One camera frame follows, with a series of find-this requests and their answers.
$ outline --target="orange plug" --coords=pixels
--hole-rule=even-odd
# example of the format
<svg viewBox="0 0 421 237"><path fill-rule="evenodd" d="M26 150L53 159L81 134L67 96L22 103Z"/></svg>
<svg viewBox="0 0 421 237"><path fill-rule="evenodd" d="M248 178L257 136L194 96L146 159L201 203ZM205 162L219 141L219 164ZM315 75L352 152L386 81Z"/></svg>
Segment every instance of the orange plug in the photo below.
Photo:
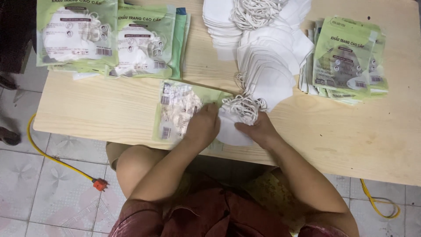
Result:
<svg viewBox="0 0 421 237"><path fill-rule="evenodd" d="M104 189L107 189L108 188L107 187L108 183L105 180L101 179L101 178L99 178L99 179L93 179L92 182L93 182L93 186L98 191L104 191Z"/></svg>

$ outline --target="white floor tile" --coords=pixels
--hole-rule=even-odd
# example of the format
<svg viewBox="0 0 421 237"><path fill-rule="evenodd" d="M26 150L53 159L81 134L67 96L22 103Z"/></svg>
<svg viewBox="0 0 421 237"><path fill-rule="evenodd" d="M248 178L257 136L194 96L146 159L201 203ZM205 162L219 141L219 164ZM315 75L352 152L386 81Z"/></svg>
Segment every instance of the white floor tile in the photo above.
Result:
<svg viewBox="0 0 421 237"><path fill-rule="evenodd" d="M330 174L323 175L335 186L341 197L349 197L350 177Z"/></svg>
<svg viewBox="0 0 421 237"><path fill-rule="evenodd" d="M103 178L106 165L61 159L94 177ZM30 221L92 231L100 192L81 174L45 159Z"/></svg>
<svg viewBox="0 0 421 237"><path fill-rule="evenodd" d="M42 92L45 81L47 80L47 67L37 67L37 54L34 49L31 50L28 63L26 64L24 74L14 74L10 76L15 79L15 83L19 89Z"/></svg>
<svg viewBox="0 0 421 237"><path fill-rule="evenodd" d="M0 97L0 126L5 127L21 135L21 143L16 146L8 146L0 142L0 149L29 152L38 152L29 143L26 128L29 118L37 112L41 93L24 90L4 90ZM38 132L32 129L31 135L35 144L45 151L50 133Z"/></svg>
<svg viewBox="0 0 421 237"><path fill-rule="evenodd" d="M394 201L397 204L405 204L405 185L386 183L373 180L364 180L372 197L382 197ZM351 198L368 200L362 190L359 178L351 178Z"/></svg>
<svg viewBox="0 0 421 237"><path fill-rule="evenodd" d="M29 222L26 237L91 237L92 232Z"/></svg>
<svg viewBox="0 0 421 237"><path fill-rule="evenodd" d="M118 219L121 207L127 200L118 185L117 176L111 167L107 166L105 180L109 187L101 193L99 200L98 213L96 215L94 231L109 233Z"/></svg>
<svg viewBox="0 0 421 237"><path fill-rule="evenodd" d="M344 199L344 201L345 201L346 205L347 205L347 206L348 206L348 208L349 208L349 198L347 198L347 197L343 197L343 199Z"/></svg>
<svg viewBox="0 0 421 237"><path fill-rule="evenodd" d="M405 237L405 207L403 205L399 205L401 214L392 220L377 214L369 201L351 199L349 205L357 221L360 237ZM389 204L378 203L377 208L384 215L390 215L393 211L393 206Z"/></svg>
<svg viewBox="0 0 421 237"><path fill-rule="evenodd" d="M406 206L405 236L421 236L421 207Z"/></svg>
<svg viewBox="0 0 421 237"><path fill-rule="evenodd" d="M106 143L81 137L51 134L47 154L54 157L107 164Z"/></svg>
<svg viewBox="0 0 421 237"><path fill-rule="evenodd" d="M99 233L99 232L94 232L94 233L92 234L92 237L108 237L108 234Z"/></svg>
<svg viewBox="0 0 421 237"><path fill-rule="evenodd" d="M421 187L406 186L406 205L421 207Z"/></svg>
<svg viewBox="0 0 421 237"><path fill-rule="evenodd" d="M25 237L28 222L0 217L0 236Z"/></svg>
<svg viewBox="0 0 421 237"><path fill-rule="evenodd" d="M29 219L43 158L0 150L0 216Z"/></svg>

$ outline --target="stack of mask packages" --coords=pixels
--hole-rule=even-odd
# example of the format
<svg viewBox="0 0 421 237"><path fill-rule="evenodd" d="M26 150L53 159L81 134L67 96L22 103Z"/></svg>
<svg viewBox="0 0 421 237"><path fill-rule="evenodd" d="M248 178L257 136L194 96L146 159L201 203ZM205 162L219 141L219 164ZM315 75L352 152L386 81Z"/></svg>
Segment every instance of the stack of mask packages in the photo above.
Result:
<svg viewBox="0 0 421 237"><path fill-rule="evenodd" d="M300 30L311 0L205 0L203 7L218 58L237 59L236 80L243 89L242 94L223 100L217 139L228 145L252 145L234 124L254 125L259 110L271 112L292 96L294 75L300 73L314 47ZM227 47L236 55L227 55L229 51L221 54L220 46L225 42L234 42Z"/></svg>
<svg viewBox="0 0 421 237"><path fill-rule="evenodd" d="M37 2L37 66L74 79L181 79L190 14L117 0Z"/></svg>
<svg viewBox="0 0 421 237"><path fill-rule="evenodd" d="M348 105L387 95L386 36L378 25L329 17L316 21L308 37L316 47L300 74L301 91Z"/></svg>

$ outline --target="person's leg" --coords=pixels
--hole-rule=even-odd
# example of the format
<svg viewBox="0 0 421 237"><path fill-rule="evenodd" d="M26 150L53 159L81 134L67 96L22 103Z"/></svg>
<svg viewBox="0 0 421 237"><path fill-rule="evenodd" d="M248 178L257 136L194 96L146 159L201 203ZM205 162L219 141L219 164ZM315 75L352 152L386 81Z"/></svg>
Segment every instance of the person's leg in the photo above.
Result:
<svg viewBox="0 0 421 237"><path fill-rule="evenodd" d="M168 154L165 150L119 143L108 144L106 151L111 168L116 171L118 183L126 198L149 170Z"/></svg>

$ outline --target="person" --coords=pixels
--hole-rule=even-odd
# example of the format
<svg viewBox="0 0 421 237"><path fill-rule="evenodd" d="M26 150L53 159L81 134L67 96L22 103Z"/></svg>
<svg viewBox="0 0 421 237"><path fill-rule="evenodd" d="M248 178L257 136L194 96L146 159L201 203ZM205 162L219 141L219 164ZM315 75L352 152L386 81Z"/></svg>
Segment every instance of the person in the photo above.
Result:
<svg viewBox="0 0 421 237"><path fill-rule="evenodd" d="M244 190L210 178L194 178L185 195L174 197L186 167L212 143L219 127L217 106L207 104L192 117L184 138L171 151L108 144L110 164L127 197L109 236L290 237L281 215L265 209ZM354 217L334 186L282 139L266 113L259 112L254 126L236 123L235 127L279 166L279 180L285 179L301 204L294 210L304 216L299 237L359 236Z"/></svg>

